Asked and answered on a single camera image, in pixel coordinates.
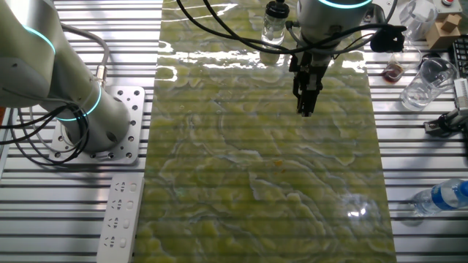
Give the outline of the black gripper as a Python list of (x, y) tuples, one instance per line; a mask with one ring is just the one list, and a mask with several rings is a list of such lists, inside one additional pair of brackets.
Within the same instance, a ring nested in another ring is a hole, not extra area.
[(328, 69), (331, 57), (318, 53), (303, 52), (292, 55), (289, 72), (294, 73), (293, 95), (297, 99), (297, 114), (310, 117), (314, 112), (317, 97), (323, 89), (322, 79)]

